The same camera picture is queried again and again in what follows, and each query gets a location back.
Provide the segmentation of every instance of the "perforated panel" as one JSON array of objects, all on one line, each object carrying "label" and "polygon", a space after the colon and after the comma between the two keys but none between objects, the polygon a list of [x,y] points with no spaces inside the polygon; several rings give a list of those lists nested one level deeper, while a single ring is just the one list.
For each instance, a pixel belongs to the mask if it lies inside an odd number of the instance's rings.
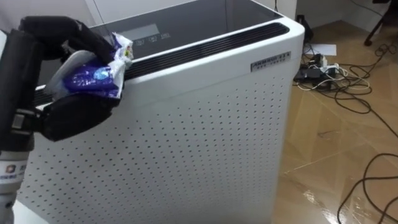
[{"label": "perforated panel", "polygon": [[292,75],[277,69],[140,108],[124,96],[91,131],[36,136],[19,200],[49,223],[269,222]]}]

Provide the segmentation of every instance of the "tangled wires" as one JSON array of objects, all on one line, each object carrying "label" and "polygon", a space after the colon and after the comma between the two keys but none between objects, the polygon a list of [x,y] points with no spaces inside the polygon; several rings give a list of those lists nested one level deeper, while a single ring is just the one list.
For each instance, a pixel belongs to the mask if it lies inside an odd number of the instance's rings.
[{"label": "tangled wires", "polygon": [[[339,64],[339,66],[349,66],[349,68],[348,70],[343,68],[338,69],[337,75],[340,75],[341,78],[329,77],[329,79],[323,81],[323,83],[329,84],[330,88],[317,88],[317,86],[320,86],[319,83],[313,83],[313,87],[305,86],[300,83],[298,83],[297,86],[304,90],[315,90],[325,97],[332,98],[335,100],[337,105],[354,113],[358,114],[368,114],[371,112],[374,113],[374,111],[371,108],[371,105],[366,100],[358,98],[358,96],[368,95],[372,93],[373,89],[371,88],[369,82],[366,81],[366,79],[368,79],[371,76],[371,72],[376,68],[377,64],[383,59],[383,57],[387,53],[390,54],[397,53],[397,46],[395,44],[395,41],[396,39],[394,39],[394,41],[391,42],[389,45],[387,44],[380,45],[377,48],[377,50],[374,52],[374,54],[378,56],[378,58],[374,63],[370,65],[353,65],[346,63]],[[345,106],[342,103],[343,101],[348,101],[348,100],[356,100],[360,102],[365,107],[365,110],[357,111]]]},{"label": "tangled wires", "polygon": [[[371,72],[376,68],[377,64],[383,59],[383,57],[386,54],[396,54],[397,53],[397,46],[395,44],[397,39],[394,39],[390,44],[382,44],[380,45],[377,50],[374,52],[375,55],[378,57],[377,60],[370,65],[353,65],[353,64],[339,64],[341,66],[349,66],[348,70],[345,70],[343,68],[338,69],[337,75],[340,75],[341,78],[333,78],[327,76],[327,74],[324,74],[328,77],[328,79],[324,80],[322,83],[313,83],[313,87],[308,87],[305,86],[307,89],[304,90],[315,90],[322,94],[325,97],[332,98],[335,100],[337,105],[341,106],[342,108],[352,111],[357,114],[368,114],[368,113],[373,113],[377,118],[380,119],[381,122],[383,122],[386,127],[391,131],[391,133],[398,138],[398,134],[390,127],[390,125],[377,113],[375,112],[371,105],[364,99],[359,98],[361,95],[368,95],[372,93],[372,88],[370,87],[369,82],[366,81],[371,76]],[[329,88],[319,88],[322,84],[327,83],[330,84]],[[348,101],[348,100],[356,100],[360,102],[364,107],[365,110],[363,111],[357,111],[352,108],[349,108],[345,105],[342,104],[343,101]],[[337,220],[339,224],[342,224],[340,220],[340,213],[341,209],[344,207],[345,203],[348,201],[348,199],[351,197],[353,194],[355,188],[362,184],[363,190],[365,197],[369,201],[369,203],[373,206],[374,209],[376,209],[378,212],[381,213],[380,220],[378,223],[382,223],[383,220],[387,217],[390,220],[392,220],[395,223],[398,223],[398,220],[392,216],[390,216],[387,211],[389,207],[396,201],[398,201],[398,197],[393,198],[386,206],[384,209],[379,208],[370,198],[367,188],[366,188],[366,182],[370,180],[394,180],[398,179],[397,176],[390,176],[390,177],[368,177],[367,173],[368,170],[371,166],[371,164],[379,157],[394,157],[398,158],[397,155],[394,154],[388,154],[388,153],[382,153],[378,154],[375,157],[371,159],[369,164],[366,166],[366,169],[363,174],[363,178],[357,183],[354,184],[353,188],[350,190],[349,194],[346,196],[346,198],[343,200],[341,205],[338,208],[337,211]]]}]

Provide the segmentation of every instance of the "snack bag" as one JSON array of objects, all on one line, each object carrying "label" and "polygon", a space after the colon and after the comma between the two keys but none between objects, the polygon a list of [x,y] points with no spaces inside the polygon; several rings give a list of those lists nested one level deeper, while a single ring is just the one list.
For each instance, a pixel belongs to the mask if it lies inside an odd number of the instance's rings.
[{"label": "snack bag", "polygon": [[113,33],[114,61],[103,65],[91,52],[72,54],[45,87],[55,100],[74,93],[89,93],[106,98],[120,98],[124,72],[132,64],[133,42]]}]

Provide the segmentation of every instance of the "white cable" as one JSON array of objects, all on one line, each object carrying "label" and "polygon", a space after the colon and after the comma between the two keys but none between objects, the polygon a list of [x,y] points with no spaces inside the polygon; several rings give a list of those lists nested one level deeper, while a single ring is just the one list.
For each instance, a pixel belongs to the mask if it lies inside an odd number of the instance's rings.
[{"label": "white cable", "polygon": [[343,73],[346,74],[345,77],[351,75],[351,76],[357,78],[358,80],[360,80],[360,81],[358,81],[358,82],[356,82],[356,83],[365,82],[365,83],[367,84],[366,87],[356,88],[356,87],[351,87],[351,86],[345,85],[343,82],[341,82],[341,84],[342,84],[344,87],[347,87],[347,88],[352,89],[352,90],[367,90],[368,88],[371,87],[371,84],[370,84],[367,80],[365,80],[365,79],[363,79],[363,78],[361,78],[361,77],[359,77],[359,76],[356,76],[356,75],[351,74],[351,73],[350,73],[349,71],[347,71],[346,69],[343,69],[343,68],[342,68],[342,71],[343,71]]},{"label": "white cable", "polygon": [[314,89],[318,88],[320,85],[324,84],[325,82],[329,82],[329,81],[334,81],[334,80],[332,80],[332,79],[323,80],[322,82],[320,82],[320,83],[317,84],[316,86],[314,86],[314,87],[312,87],[312,88],[307,88],[307,89],[302,88],[302,87],[300,86],[300,83],[297,83],[297,87],[299,87],[299,88],[300,88],[301,90],[303,90],[303,91],[311,91],[311,90],[314,90]]}]

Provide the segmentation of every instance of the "white air purifier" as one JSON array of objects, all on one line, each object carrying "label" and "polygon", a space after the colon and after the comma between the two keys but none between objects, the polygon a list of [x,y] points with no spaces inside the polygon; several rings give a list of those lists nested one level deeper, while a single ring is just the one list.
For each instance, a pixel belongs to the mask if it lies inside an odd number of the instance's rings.
[{"label": "white air purifier", "polygon": [[123,100],[73,138],[37,134],[19,201],[49,224],[271,223],[304,28],[199,0],[94,30],[134,40]]}]

